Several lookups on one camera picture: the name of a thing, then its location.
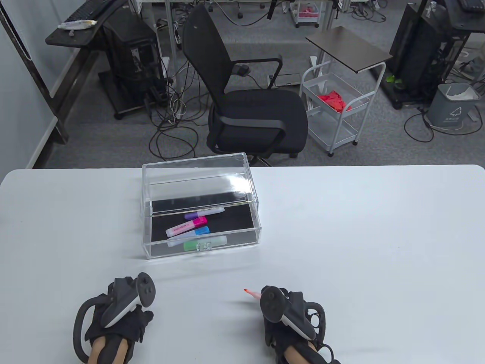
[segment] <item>chair armrest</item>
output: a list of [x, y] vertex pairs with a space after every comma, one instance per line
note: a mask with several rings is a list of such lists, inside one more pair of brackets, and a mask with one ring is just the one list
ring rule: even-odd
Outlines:
[[263, 158], [269, 157], [286, 136], [286, 127], [281, 120], [231, 119], [225, 116], [220, 116], [219, 119], [223, 124], [236, 128], [278, 129], [278, 134], [268, 145]]
[[260, 59], [240, 59], [237, 61], [232, 61], [233, 65], [236, 65], [238, 63], [265, 63], [265, 62], [278, 62], [278, 67], [276, 68], [276, 72], [273, 75], [273, 78], [271, 78], [270, 85], [268, 86], [268, 89], [273, 87], [273, 84], [276, 81], [276, 77], [278, 77], [279, 72], [281, 71], [281, 68], [283, 67], [283, 57], [281, 54], [279, 54], [276, 58], [260, 58]]

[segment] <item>white shelf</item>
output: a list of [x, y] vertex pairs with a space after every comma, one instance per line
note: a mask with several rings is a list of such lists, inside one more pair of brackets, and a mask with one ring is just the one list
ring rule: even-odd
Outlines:
[[[321, 106], [307, 111], [308, 133], [326, 151], [330, 151], [333, 138], [339, 125], [338, 119], [333, 118]], [[337, 135], [334, 148], [353, 142], [357, 136], [357, 130], [345, 120]]]
[[[302, 83], [302, 91], [317, 105], [321, 106], [333, 118], [339, 119], [340, 112], [336, 111], [331, 106], [322, 101], [319, 96], [328, 95], [332, 91], [337, 92], [342, 100], [349, 104], [352, 100], [362, 97], [362, 93], [350, 86], [347, 82], [341, 79], [334, 73], [327, 73], [325, 75], [304, 81]], [[343, 113], [342, 117], [347, 117], [358, 113], [367, 108], [369, 98], [363, 98], [355, 101], [351, 105], [351, 109]]]
[[[300, 3], [300, 6], [301, 5], [312, 5], [317, 10], [317, 12], [312, 13], [312, 14], [315, 14], [316, 16], [315, 17], [300, 17], [300, 16], [295, 15], [295, 13], [293, 11], [296, 11], [298, 13], [298, 9], [299, 9], [298, 4], [299, 3]], [[315, 23], [315, 24], [318, 24], [319, 21], [320, 21], [321, 12], [322, 12], [321, 5], [318, 6], [316, 4], [316, 2], [314, 2], [314, 1], [302, 1], [302, 2], [300, 2], [299, 0], [297, 0], [295, 2], [290, 3], [290, 14], [291, 14], [291, 17], [293, 18], [293, 21], [295, 22], [296, 25], [299, 24], [299, 23]]]

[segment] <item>black office chair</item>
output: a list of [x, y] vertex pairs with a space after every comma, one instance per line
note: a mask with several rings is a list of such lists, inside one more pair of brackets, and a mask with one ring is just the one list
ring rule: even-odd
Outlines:
[[[271, 89], [283, 66], [281, 56], [232, 61], [203, 4], [186, 20], [182, 49], [212, 96], [207, 146], [214, 153], [245, 152], [252, 164], [265, 165], [272, 153], [298, 156], [307, 142], [307, 113], [296, 93]], [[231, 74], [247, 74], [238, 64], [254, 62], [278, 62], [269, 87], [224, 93]]]

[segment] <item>orange pen tip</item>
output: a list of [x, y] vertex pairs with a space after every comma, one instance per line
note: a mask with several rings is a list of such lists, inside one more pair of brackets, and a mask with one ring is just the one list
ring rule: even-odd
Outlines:
[[250, 294], [251, 296], [253, 296], [255, 299], [260, 299], [261, 298], [261, 293], [256, 293], [256, 292], [253, 292], [253, 291], [250, 291], [248, 289], [244, 289], [244, 291], [248, 294]]

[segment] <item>purple highlighter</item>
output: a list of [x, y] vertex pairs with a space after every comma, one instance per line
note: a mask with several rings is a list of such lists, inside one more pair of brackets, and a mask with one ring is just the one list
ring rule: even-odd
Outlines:
[[201, 216], [220, 214], [221, 212], [224, 212], [224, 211], [225, 211], [224, 207], [220, 207], [218, 209], [196, 211], [194, 213], [185, 214], [184, 217], [186, 220], [194, 220]]

